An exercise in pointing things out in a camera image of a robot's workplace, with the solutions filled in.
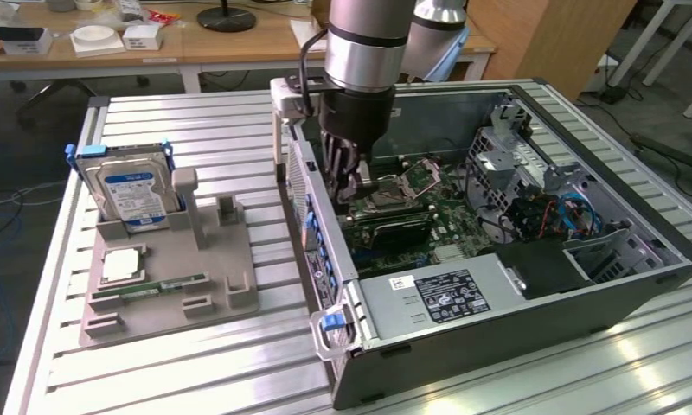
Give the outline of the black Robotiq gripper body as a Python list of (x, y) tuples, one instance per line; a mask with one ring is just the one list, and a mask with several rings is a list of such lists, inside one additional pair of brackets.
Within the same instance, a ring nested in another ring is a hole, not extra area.
[(371, 150), (390, 127), (396, 88), (360, 93), (348, 89), (320, 95), (320, 128), (335, 138), (347, 140), (359, 150)]

